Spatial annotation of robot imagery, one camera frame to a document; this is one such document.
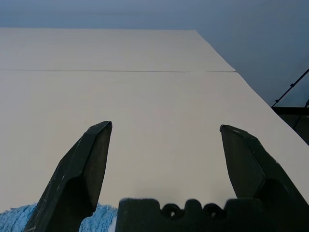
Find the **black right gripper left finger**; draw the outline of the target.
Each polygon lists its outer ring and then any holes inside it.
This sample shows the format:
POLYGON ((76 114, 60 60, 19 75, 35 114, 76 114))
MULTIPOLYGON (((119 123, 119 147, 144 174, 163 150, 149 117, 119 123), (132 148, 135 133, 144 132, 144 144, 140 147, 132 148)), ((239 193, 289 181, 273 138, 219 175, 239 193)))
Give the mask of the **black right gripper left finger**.
POLYGON ((91 126, 60 160, 24 230, 77 232, 96 210, 112 123, 91 126))

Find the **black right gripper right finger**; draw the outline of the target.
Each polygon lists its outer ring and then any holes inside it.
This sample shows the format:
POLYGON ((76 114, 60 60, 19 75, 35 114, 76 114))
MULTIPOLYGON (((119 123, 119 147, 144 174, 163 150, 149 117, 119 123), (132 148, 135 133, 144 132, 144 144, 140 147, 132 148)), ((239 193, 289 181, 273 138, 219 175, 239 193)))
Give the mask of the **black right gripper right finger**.
POLYGON ((309 205, 281 165, 248 132, 230 125, 220 132, 236 196, 260 200, 281 232, 307 232, 309 205))

